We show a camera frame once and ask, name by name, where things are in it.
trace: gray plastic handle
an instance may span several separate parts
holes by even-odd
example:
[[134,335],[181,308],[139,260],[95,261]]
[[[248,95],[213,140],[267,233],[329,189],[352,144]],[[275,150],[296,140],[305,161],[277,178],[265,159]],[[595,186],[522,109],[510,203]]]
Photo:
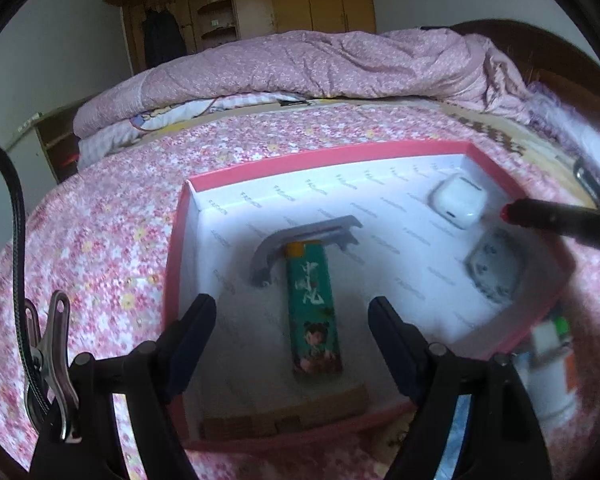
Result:
[[286,244],[320,240],[323,245],[337,244],[345,251],[349,244],[358,244],[358,240],[349,231],[352,227],[362,227],[362,224],[355,216],[348,215],[273,233],[262,241],[253,255],[251,285],[263,287],[271,284],[271,267],[277,259],[284,256],[283,248]]

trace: green packet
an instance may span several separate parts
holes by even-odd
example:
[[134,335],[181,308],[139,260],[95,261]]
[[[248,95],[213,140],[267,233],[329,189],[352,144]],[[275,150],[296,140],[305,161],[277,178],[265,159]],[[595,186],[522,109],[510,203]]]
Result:
[[342,371],[331,282],[319,241],[285,246],[294,373],[320,377]]

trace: pink floral bedsheet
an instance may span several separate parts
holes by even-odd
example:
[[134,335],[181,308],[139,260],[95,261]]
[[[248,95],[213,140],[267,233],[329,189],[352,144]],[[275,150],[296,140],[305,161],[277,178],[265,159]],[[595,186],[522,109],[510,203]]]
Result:
[[[183,181],[250,160],[356,142],[469,139],[529,193],[570,201],[548,175],[446,115],[407,106],[309,108],[225,118],[110,156],[53,190],[27,223],[26,295],[46,323],[61,288],[72,302],[69,359],[129,352],[160,333],[167,248]],[[580,363],[580,409],[552,434],[557,478],[582,457],[600,426],[600,252],[569,242],[577,262],[564,298]],[[36,441],[22,405],[13,328],[11,247],[0,255],[0,444],[28,466]],[[128,415],[116,399],[132,478],[144,478]],[[374,461],[355,436],[257,456],[189,453],[202,480],[372,480]]]

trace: pink comforter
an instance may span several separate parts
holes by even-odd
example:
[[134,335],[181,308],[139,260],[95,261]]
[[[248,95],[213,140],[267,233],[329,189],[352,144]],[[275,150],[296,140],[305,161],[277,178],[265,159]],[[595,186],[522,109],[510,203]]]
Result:
[[308,97],[421,95],[528,123],[518,69],[489,40],[448,28],[325,34],[296,30],[237,41],[152,68],[85,104],[84,139],[154,108],[244,92]]
[[[47,195],[27,223],[26,295],[45,324],[52,291],[67,292],[70,360],[81,351],[97,358],[129,352],[160,333],[171,223],[188,176],[302,150],[399,139],[472,140],[529,195],[569,199],[519,155],[433,110],[340,105],[225,118],[110,156]],[[564,306],[581,364],[582,402],[549,439],[557,478],[583,455],[600,422],[600,252],[571,242],[570,248],[577,268]],[[22,405],[23,380],[7,247],[0,256],[0,444],[27,466],[36,435]],[[143,478],[120,400],[116,408],[132,478]],[[203,480],[378,480],[354,436],[258,456],[190,452],[189,458]]]

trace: bed headboard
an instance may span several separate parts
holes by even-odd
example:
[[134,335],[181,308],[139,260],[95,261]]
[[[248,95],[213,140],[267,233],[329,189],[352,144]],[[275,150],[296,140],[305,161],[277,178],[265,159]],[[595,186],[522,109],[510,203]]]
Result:
[[450,27],[481,34],[517,65],[526,83],[540,81],[600,127],[600,65],[568,41],[515,20],[475,20]]

